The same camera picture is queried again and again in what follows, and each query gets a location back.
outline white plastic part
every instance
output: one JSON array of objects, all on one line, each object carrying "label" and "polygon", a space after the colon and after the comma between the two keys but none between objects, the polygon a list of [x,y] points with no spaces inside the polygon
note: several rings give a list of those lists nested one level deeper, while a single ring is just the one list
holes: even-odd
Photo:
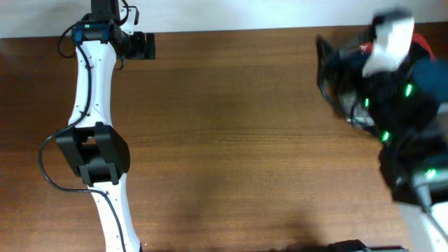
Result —
[{"label": "white plastic part", "polygon": [[[112,125],[111,120],[111,80],[113,66],[117,56],[110,43],[100,41],[85,41],[81,48],[89,59],[92,70],[92,99],[87,116],[76,127],[93,127],[96,122]],[[84,111],[88,96],[88,72],[84,58],[76,49],[78,57],[78,84],[76,86],[76,100],[69,124],[75,122]]]},{"label": "white plastic part", "polygon": [[[126,16],[126,8],[124,6],[120,7],[120,19],[122,20]],[[120,29],[126,33],[127,35],[133,35],[134,34],[134,28],[135,28],[135,15],[136,15],[135,8],[129,8],[129,15],[127,16],[127,21],[122,26],[120,26]]]},{"label": "white plastic part", "polygon": [[[112,182],[100,182],[94,183],[89,189],[100,190],[108,195],[120,220],[126,252],[139,252],[140,241],[132,226],[131,213],[127,203],[126,177],[127,175],[123,174],[118,185],[113,185]],[[123,251],[118,226],[109,204],[97,193],[92,193],[92,196],[97,204],[99,219],[103,227],[106,252]]]},{"label": "white plastic part", "polygon": [[363,77],[386,71],[393,72],[409,53],[415,20],[409,17],[395,22],[377,25],[377,39],[373,51],[363,68]]},{"label": "white plastic part", "polygon": [[[400,212],[411,237],[414,252],[447,252],[448,244],[420,207],[400,204]],[[448,232],[448,202],[433,206],[433,215]]]}]

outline wooden table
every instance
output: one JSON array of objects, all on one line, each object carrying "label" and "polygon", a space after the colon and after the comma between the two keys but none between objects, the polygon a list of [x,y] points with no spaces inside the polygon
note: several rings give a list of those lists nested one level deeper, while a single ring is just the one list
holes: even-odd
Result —
[{"label": "wooden table", "polygon": [[[343,41],[362,28],[157,34],[155,61],[114,73],[112,119],[131,150],[144,251],[410,245],[380,144],[337,119],[316,87],[315,35]],[[417,30],[448,56],[447,24]],[[105,251],[92,197],[54,190],[37,166],[75,98],[76,60],[56,41],[0,40],[0,251]],[[83,186],[55,144],[44,155],[56,182]]]}]

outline glowing green indicator light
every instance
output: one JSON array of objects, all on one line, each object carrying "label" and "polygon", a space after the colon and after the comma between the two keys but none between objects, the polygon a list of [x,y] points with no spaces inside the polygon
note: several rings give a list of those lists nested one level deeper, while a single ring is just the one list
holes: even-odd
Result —
[{"label": "glowing green indicator light", "polygon": [[389,134],[389,132],[385,132],[384,134],[383,134],[383,138],[381,139],[381,142],[386,142],[388,139],[389,139],[389,137],[390,137],[391,135]]},{"label": "glowing green indicator light", "polygon": [[435,169],[429,169],[425,172],[426,179],[434,179],[437,176],[437,171]]},{"label": "glowing green indicator light", "polygon": [[412,93],[412,84],[407,84],[405,93],[406,97],[410,96],[411,93]]}]

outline wall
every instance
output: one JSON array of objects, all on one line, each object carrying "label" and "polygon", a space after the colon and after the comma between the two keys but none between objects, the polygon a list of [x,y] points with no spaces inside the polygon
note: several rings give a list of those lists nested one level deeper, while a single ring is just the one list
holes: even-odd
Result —
[{"label": "wall", "polygon": [[[448,21],[445,0],[128,0],[144,32],[364,25],[405,6],[417,22]],[[56,36],[90,10],[89,0],[2,0],[0,37]]]}]

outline black bracket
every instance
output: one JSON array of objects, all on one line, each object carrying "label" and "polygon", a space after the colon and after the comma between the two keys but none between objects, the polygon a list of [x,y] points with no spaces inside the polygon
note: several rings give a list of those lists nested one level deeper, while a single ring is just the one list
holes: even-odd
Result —
[{"label": "black bracket", "polygon": [[117,185],[129,171],[129,147],[110,125],[97,122],[94,127],[72,128],[60,134],[56,143],[85,185],[105,181]]}]

